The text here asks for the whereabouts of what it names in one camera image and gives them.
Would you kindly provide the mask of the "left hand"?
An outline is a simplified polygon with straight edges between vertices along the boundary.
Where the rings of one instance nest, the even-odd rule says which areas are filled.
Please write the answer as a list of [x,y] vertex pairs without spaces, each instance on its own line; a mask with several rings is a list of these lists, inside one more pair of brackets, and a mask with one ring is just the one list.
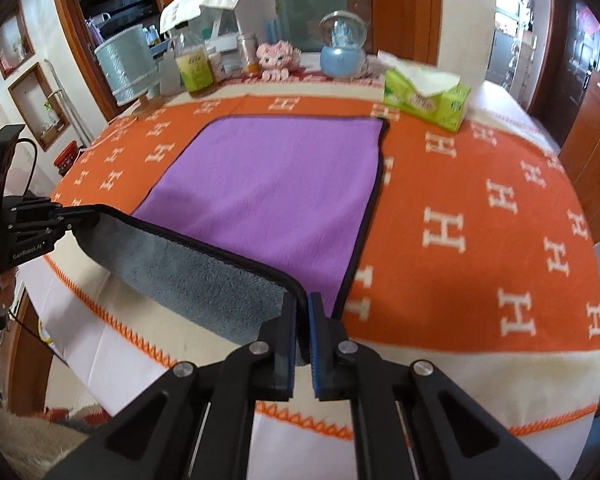
[[0,275],[0,307],[9,309],[15,299],[17,269],[10,269]]

